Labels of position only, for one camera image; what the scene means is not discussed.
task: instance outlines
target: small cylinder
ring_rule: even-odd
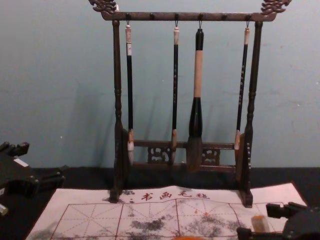
[[[126,41],[126,52],[128,56],[132,56],[132,37],[131,37],[131,26],[125,26],[125,41]]]
[[[173,36],[174,36],[174,45],[178,45],[179,44],[179,28],[177,26],[174,28]]]
[[[203,51],[195,51],[194,62],[194,90],[193,96],[195,98],[201,97],[201,85],[202,85],[202,64],[203,64]]]
[[[244,44],[245,44],[245,45],[248,45],[249,35],[250,35],[250,29],[249,29],[249,28],[246,28],[246,29],[244,30]]]

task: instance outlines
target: wooden post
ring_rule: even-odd
[[[114,182],[110,191],[111,203],[119,200],[119,195],[123,187],[123,144],[121,122],[121,58],[120,58],[120,36],[118,20],[112,21],[113,26],[113,71],[114,71],[114,95],[115,95],[115,125],[114,125]]]
[[[255,98],[257,90],[258,70],[259,70],[259,57],[260,57],[260,45],[261,45],[261,33],[262,33],[262,21],[255,22],[254,32],[254,44],[251,64],[251,76],[249,85],[249,103],[246,115],[246,126],[244,130],[244,145],[243,145],[243,162],[240,178],[240,193],[242,196],[242,202],[246,207],[251,207],[253,202],[253,196],[250,188],[250,170],[251,170],[251,149],[253,139],[253,126],[255,110]]]

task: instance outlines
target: wooden brush rack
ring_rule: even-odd
[[[254,44],[249,84],[249,102],[244,133],[240,135],[239,149],[234,143],[204,142],[202,163],[200,170],[234,173],[245,207],[252,207],[250,170],[251,150],[253,140],[253,118],[259,70],[259,56],[261,46],[261,33],[263,22],[272,22],[278,13],[285,11],[291,0],[263,0],[261,12],[254,13],[207,13],[207,12],[121,12],[114,0],[89,0],[93,9],[100,12],[102,18],[111,21],[113,26],[113,64],[114,64],[114,94],[115,94],[115,159],[114,184],[110,191],[109,201],[116,203],[125,187],[130,168],[139,169],[186,169],[185,163],[169,165],[163,157],[167,155],[170,160],[172,150],[171,141],[134,140],[134,146],[148,148],[147,162],[134,162],[130,165],[128,157],[128,131],[123,128],[121,120],[121,57],[120,57],[120,21],[238,21],[255,22]],[[178,142],[177,148],[187,148],[187,142]],[[235,165],[220,165],[220,150],[234,151]]]

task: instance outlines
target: carved dragon finial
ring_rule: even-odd
[[[115,0],[89,0],[96,12],[106,11],[108,14],[114,14],[117,9]]]
[[[264,0],[262,3],[262,15],[269,15],[273,13],[283,13],[286,9],[283,5],[288,6],[292,0]]]

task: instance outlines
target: carved wooden panel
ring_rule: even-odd
[[[89,0],[96,12],[106,11],[108,14],[114,14],[117,9],[117,3],[114,0]]]
[[[220,165],[220,149],[204,148],[202,152],[201,165],[219,166]]]
[[[264,0],[262,3],[262,15],[283,13],[286,9],[282,6],[288,6],[292,0]]]
[[[148,147],[149,164],[165,164],[171,156],[169,147]]]

